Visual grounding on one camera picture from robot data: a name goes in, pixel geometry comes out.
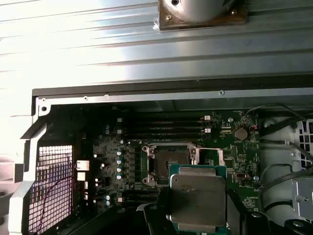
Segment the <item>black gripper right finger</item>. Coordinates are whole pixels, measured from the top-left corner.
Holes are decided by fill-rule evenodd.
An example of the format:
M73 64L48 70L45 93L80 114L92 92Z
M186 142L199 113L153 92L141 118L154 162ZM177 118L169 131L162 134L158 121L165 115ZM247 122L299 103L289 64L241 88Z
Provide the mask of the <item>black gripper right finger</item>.
M305 220L289 219L283 226L257 211L248 211L234 190L228 191L228 224L233 235L311 235L313 225Z

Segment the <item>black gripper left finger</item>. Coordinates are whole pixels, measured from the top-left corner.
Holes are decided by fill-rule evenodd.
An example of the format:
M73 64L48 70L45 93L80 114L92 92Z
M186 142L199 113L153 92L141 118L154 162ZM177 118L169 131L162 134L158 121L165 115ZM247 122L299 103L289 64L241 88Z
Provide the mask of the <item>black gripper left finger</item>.
M170 189L162 188L155 204L137 209L104 212L78 227L76 235L175 235L173 223L166 218Z

